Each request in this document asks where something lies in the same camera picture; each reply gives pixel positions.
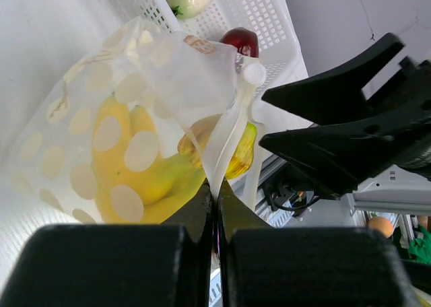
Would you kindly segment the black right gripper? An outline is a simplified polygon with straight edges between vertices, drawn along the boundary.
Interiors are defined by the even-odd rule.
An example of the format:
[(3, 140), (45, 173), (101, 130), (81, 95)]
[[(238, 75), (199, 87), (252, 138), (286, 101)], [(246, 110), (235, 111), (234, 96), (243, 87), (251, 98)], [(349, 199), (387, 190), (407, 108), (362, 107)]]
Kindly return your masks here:
[(392, 165), (430, 179), (430, 61), (405, 57), (371, 98), (362, 91), (403, 47), (387, 33), (331, 70), (266, 90), (262, 101), (325, 126), (266, 134), (260, 146), (325, 195), (350, 193)]

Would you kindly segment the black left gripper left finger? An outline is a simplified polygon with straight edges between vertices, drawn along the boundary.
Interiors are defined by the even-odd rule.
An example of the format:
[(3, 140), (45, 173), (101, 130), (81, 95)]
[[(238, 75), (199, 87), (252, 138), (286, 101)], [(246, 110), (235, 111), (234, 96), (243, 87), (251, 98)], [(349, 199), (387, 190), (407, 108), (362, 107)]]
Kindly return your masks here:
[(207, 306), (211, 233), (208, 184), (160, 225), (45, 226), (13, 268), (13, 305)]

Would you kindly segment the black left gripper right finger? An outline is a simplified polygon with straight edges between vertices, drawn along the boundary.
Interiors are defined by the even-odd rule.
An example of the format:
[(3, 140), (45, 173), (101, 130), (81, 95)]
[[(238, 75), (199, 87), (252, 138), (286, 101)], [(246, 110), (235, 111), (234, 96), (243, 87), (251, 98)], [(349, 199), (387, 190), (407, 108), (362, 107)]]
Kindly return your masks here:
[(413, 306), (394, 246), (368, 228), (274, 228), (223, 182), (217, 225), (225, 306)]

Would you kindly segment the yellow banana bunch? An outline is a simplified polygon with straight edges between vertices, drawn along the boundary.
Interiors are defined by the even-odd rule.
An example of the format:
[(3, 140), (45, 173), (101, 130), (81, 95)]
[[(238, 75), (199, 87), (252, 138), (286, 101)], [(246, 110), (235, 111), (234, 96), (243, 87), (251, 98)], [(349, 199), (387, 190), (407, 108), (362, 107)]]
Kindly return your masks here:
[(105, 223), (160, 224), (194, 197), (205, 179), (186, 156), (164, 157), (146, 109), (130, 109), (114, 94), (98, 109), (92, 169), (95, 203)]

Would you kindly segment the dark red apple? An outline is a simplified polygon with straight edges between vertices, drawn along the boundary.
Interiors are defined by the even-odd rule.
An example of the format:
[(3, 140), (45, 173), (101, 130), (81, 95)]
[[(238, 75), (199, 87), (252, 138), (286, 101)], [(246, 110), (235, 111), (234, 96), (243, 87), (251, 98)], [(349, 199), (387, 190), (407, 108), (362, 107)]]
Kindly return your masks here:
[(234, 46), (242, 56), (259, 58), (259, 41), (257, 35), (242, 27), (227, 31), (219, 40), (223, 44)]

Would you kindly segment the clear polka-dot zip bag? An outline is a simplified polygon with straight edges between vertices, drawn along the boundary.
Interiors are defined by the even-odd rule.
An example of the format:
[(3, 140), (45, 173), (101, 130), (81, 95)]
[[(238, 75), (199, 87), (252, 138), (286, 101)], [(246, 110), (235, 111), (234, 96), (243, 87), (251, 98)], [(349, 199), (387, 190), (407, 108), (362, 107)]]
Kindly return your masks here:
[(84, 223), (159, 224), (204, 182), (256, 202), (266, 70), (230, 45), (137, 17), (74, 64), (10, 149), (1, 176)]

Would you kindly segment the white perforated plastic basket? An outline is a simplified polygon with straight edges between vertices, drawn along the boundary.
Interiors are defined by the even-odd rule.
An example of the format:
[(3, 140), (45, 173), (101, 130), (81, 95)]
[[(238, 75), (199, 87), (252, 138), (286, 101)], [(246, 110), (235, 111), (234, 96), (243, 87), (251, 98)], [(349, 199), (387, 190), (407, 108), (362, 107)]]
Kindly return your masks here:
[(179, 20), (166, 0), (128, 0), (139, 15), (163, 32), (185, 31), (206, 40), (218, 41), (235, 27), (253, 31), (259, 41), (259, 58), (267, 79), (258, 92), (283, 85), (302, 57), (288, 8), (282, 0), (213, 0), (190, 20)]

